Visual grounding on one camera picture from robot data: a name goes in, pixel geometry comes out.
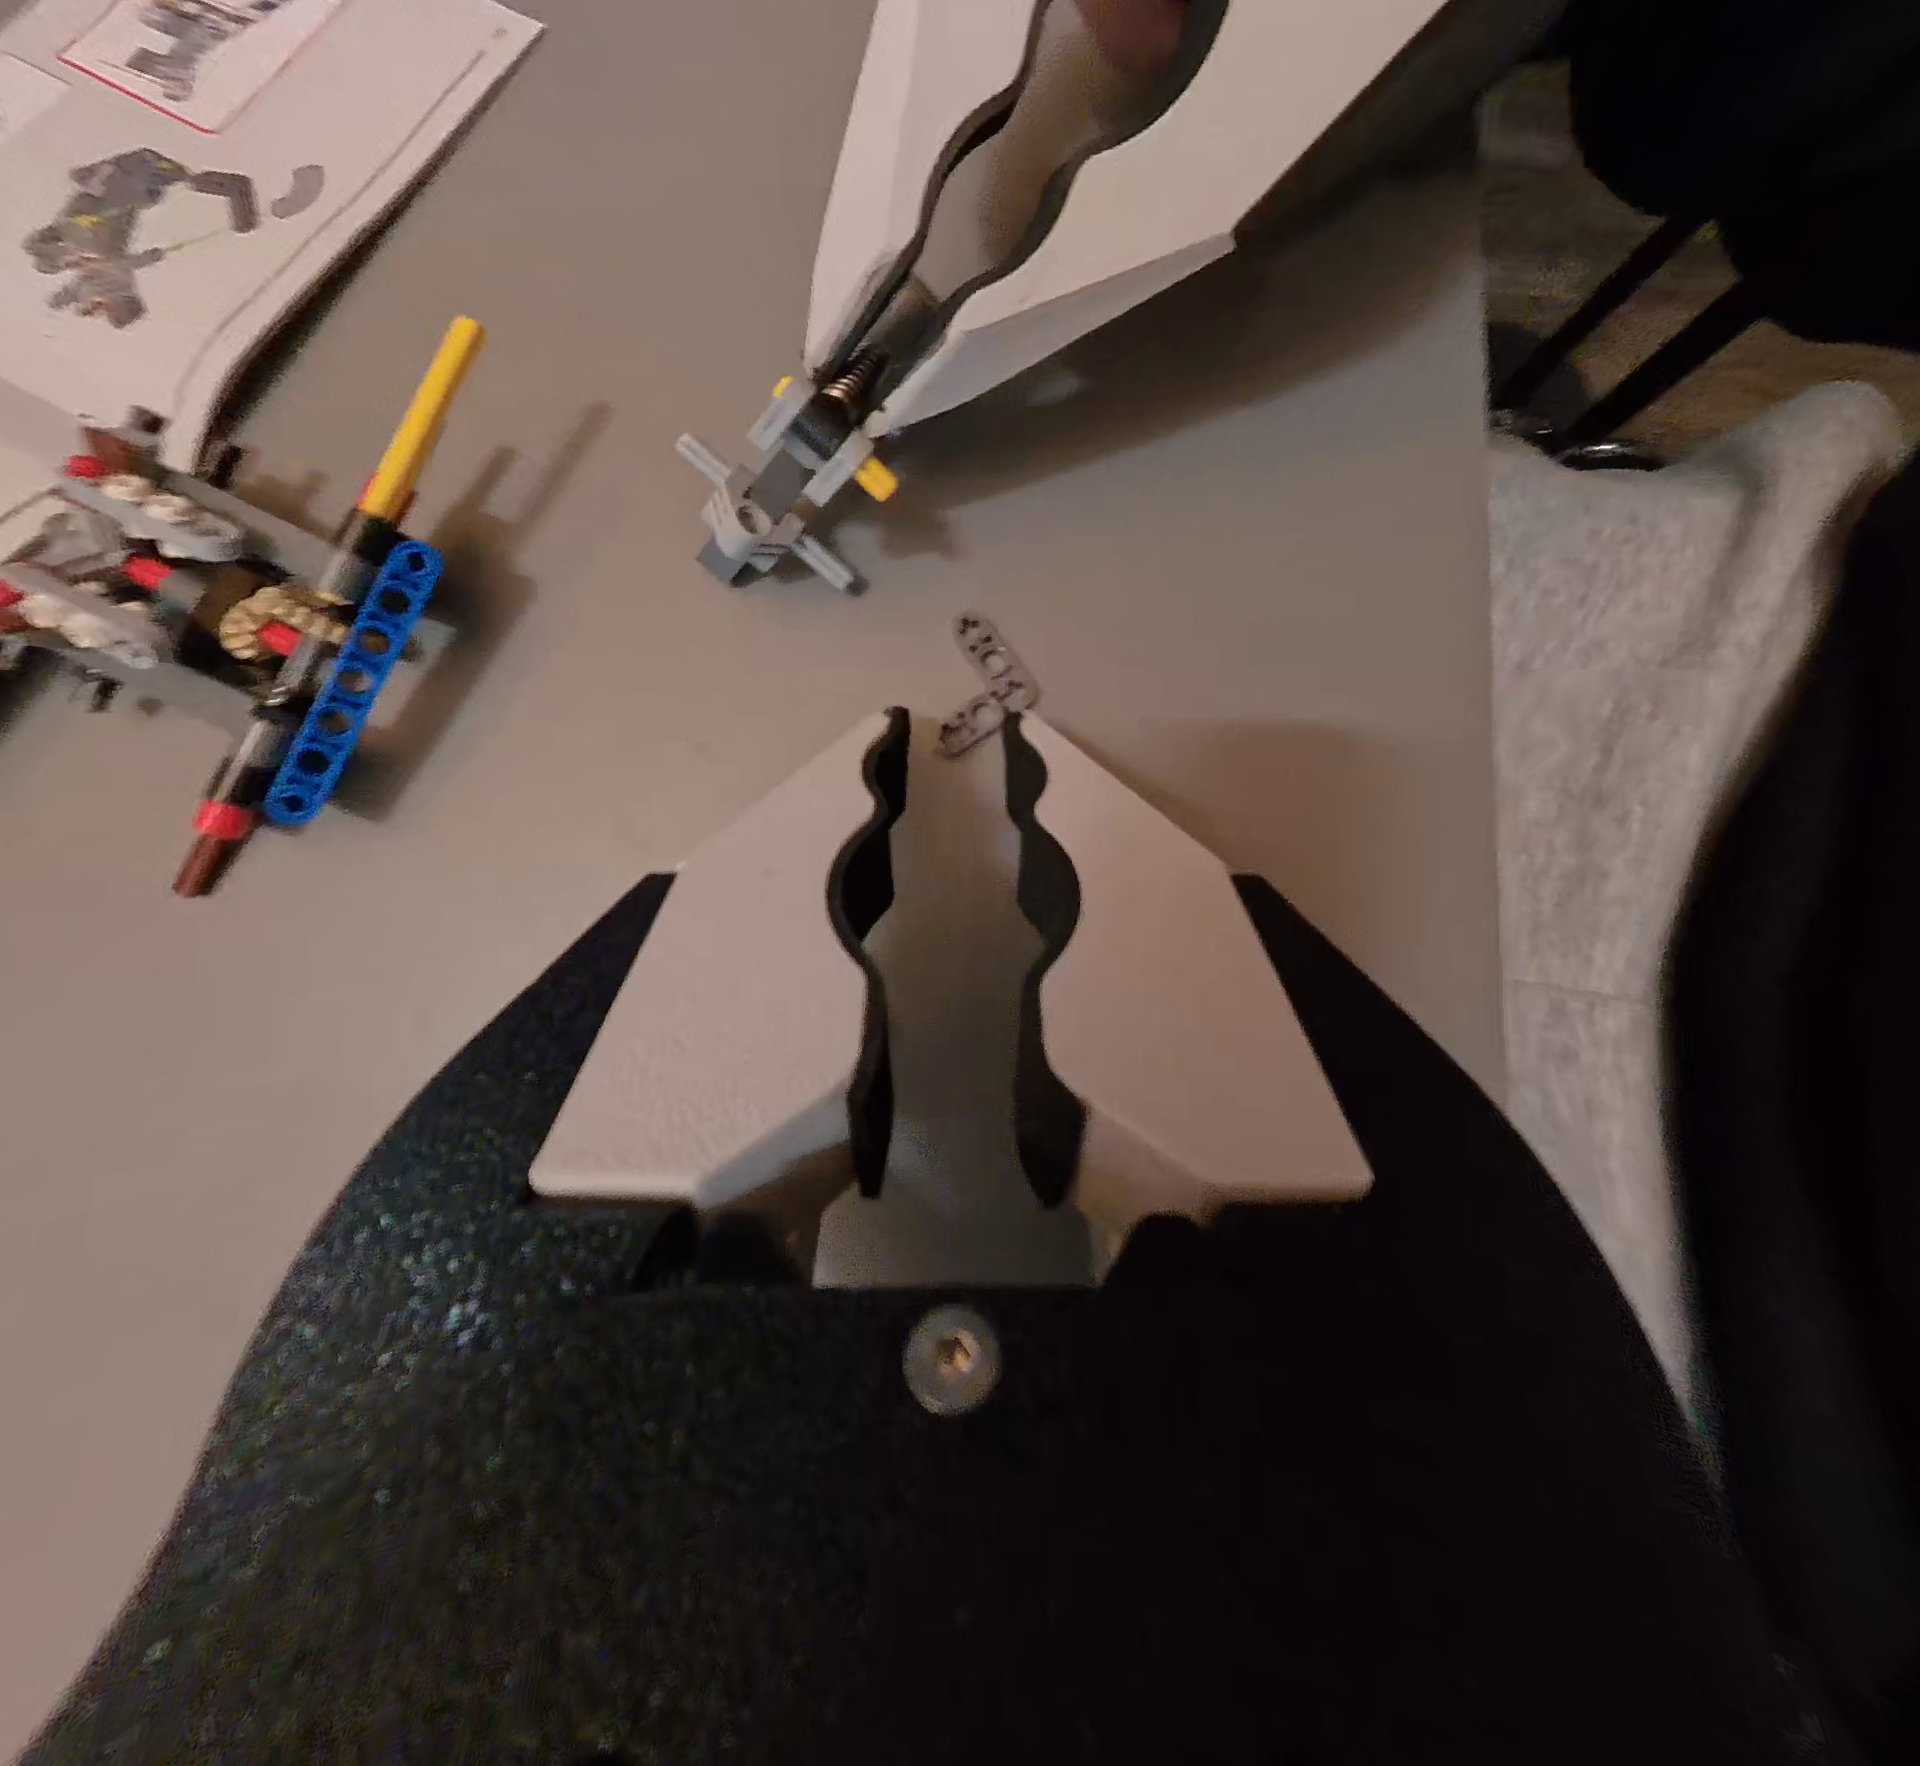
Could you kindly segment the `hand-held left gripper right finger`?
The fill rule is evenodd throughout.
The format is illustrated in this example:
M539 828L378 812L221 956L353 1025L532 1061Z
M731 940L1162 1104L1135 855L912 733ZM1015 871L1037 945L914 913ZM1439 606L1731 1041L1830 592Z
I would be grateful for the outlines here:
M1105 1281L1145 1222L1353 1203L1373 1169L1223 858L1052 724L1003 735L1019 910L1015 1135Z

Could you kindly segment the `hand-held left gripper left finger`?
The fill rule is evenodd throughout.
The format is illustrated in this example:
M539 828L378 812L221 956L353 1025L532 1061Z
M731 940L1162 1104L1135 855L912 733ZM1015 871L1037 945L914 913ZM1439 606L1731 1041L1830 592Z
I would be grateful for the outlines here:
M545 1203L657 1203L803 1285L895 1123L871 937L895 902L909 715L853 724L670 875L530 1172Z

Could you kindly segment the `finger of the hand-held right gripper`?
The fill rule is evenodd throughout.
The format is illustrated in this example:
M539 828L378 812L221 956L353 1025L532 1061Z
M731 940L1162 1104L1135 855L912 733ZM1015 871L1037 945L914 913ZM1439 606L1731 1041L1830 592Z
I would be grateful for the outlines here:
M832 377L912 270L957 162L1021 89L1048 0L876 0L813 258L803 370Z
M1452 0L1191 0L1151 98L1097 117L1075 0L955 166L862 353L865 430L949 414L1225 258L1256 204Z

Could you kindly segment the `dark grey thin lego liftarm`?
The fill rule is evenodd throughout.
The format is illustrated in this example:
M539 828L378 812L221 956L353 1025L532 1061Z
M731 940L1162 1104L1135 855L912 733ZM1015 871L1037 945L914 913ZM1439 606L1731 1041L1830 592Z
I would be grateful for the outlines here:
M953 637L978 676L978 692L941 722L937 753L949 762L973 753L1041 702L1039 682L995 622L968 611L955 621Z

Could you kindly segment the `grey lego shock absorber subassembly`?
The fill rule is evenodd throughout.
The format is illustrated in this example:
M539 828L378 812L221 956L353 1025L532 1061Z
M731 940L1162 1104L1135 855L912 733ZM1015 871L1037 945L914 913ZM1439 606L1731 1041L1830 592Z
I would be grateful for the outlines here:
M885 353L865 350L825 384L784 378L749 430L746 465L717 456L691 436L677 440L677 454L710 483L699 562L712 579L740 586L800 563L842 595L862 589L861 576L813 530L848 484L876 502L899 489L865 430L887 363Z

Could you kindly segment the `lego chassis assembly blue beam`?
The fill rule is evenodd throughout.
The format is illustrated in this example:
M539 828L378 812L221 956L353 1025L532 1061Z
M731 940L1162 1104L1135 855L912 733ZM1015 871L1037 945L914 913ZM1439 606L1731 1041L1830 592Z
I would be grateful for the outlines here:
M81 421L71 454L5 465L5 665L51 658L93 702L121 694L212 722L229 748L174 879L213 894L266 826L321 817L376 702L418 653L445 559L409 530L427 459L479 355L457 316L339 527L319 537L161 459L156 414Z

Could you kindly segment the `lego instruction booklet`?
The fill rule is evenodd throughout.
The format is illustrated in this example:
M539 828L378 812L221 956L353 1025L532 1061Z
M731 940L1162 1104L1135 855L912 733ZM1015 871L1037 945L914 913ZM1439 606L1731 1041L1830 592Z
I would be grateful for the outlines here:
M2 506L83 421L194 471L260 347L543 34L493 0L35 0L2 39Z

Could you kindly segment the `person's right hand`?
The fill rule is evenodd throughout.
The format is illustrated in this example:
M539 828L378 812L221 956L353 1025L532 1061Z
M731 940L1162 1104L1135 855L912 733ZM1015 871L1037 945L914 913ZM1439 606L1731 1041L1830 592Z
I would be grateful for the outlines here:
M1189 24L1191 0L1075 0L1092 58L1089 94L1098 119L1118 120L1171 68Z

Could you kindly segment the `black metal chair base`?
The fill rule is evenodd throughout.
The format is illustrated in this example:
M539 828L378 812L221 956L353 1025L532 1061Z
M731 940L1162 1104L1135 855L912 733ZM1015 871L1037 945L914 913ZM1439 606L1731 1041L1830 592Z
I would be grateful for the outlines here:
M1708 225L1663 220L1548 338L1534 343L1518 366L1493 382L1491 431L1519 440L1561 468L1584 474L1653 474L1668 461L1623 440L1622 431L1645 409L1689 380L1763 319L1763 296L1742 278L1696 318L1639 363L1618 386L1584 406L1567 425L1542 409L1550 382L1571 372L1574 355L1614 319L1629 299L1695 243Z

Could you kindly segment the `person's grey trousers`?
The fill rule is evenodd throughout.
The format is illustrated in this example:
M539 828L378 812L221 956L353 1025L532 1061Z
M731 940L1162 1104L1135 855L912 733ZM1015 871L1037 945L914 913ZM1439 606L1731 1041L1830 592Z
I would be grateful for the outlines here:
M1668 1102L1692 878L1909 467L1873 386L1821 384L1653 474L1495 452L1493 702L1507 1114L1684 1412L1717 1393Z

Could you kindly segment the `person's black jacket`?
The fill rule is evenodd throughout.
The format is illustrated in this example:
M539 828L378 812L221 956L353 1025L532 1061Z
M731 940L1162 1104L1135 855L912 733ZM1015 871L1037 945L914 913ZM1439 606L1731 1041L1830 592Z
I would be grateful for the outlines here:
M1919 468L1692 878L1668 1102L1736 1525L1859 1762L1919 1761Z

